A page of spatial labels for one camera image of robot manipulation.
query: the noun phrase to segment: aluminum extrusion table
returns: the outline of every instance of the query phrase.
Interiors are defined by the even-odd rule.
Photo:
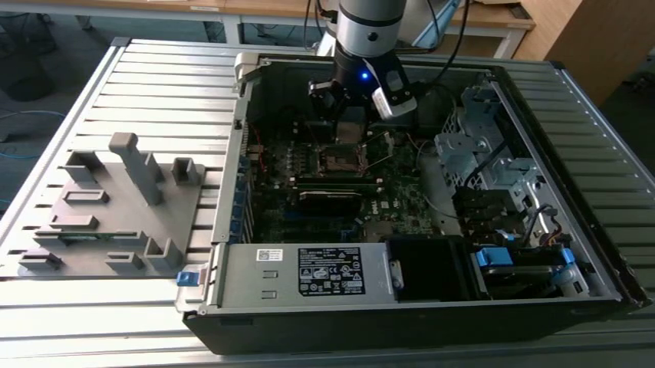
[[[235,101],[235,56],[283,48],[117,40],[72,106],[51,145],[0,222],[0,366],[319,365],[456,361],[459,366],[643,365],[655,357],[655,308],[620,320],[576,326],[539,341],[277,356],[215,356],[184,327],[173,308],[173,280],[12,280],[16,251],[36,247],[68,180],[57,165],[68,150],[97,150],[113,132],[139,134],[139,149],[160,163],[191,156],[208,167],[191,235],[188,263],[209,254],[221,166]],[[420,60],[443,61],[439,57]],[[460,58],[467,64],[488,59]],[[652,177],[589,104],[565,70],[549,63],[501,61],[556,146],[597,217],[621,248],[641,285],[655,290]]]

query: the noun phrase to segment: warning label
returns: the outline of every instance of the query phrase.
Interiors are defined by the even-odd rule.
[[[359,248],[299,248],[297,290],[305,297],[365,294]]]

